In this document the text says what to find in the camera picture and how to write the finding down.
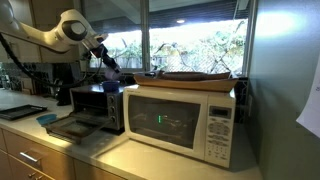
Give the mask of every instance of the window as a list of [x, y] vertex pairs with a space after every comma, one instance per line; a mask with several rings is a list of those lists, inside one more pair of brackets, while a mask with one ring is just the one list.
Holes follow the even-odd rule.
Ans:
[[124, 72], [243, 72], [249, 0], [83, 0], [82, 7], [93, 29], [109, 34], [103, 43]]

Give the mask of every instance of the black toaster oven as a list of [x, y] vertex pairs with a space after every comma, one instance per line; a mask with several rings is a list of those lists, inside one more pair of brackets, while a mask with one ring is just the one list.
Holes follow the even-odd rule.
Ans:
[[124, 126], [122, 96], [122, 86], [114, 92], [104, 92], [100, 84], [71, 88], [73, 111], [44, 127], [49, 135], [77, 144], [99, 129], [121, 132]]

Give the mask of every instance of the blue object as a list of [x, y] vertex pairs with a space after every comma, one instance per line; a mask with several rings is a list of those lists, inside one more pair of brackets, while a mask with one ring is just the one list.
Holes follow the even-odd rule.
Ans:
[[37, 121], [40, 125], [48, 124], [50, 122], [53, 122], [57, 119], [56, 114], [46, 114], [40, 117], [37, 117]]
[[101, 83], [103, 90], [105, 92], [118, 91], [120, 86], [120, 81], [104, 81]]

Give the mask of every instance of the microwave control panel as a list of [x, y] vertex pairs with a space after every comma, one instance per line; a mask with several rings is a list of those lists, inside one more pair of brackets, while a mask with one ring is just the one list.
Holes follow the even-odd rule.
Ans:
[[229, 167], [233, 132], [232, 108], [209, 106], [206, 132], [206, 162]]

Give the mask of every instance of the paper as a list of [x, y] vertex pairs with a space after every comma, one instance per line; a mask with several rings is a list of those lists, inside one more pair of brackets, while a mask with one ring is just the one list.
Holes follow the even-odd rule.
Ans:
[[297, 122], [320, 137], [320, 56], [307, 104]]

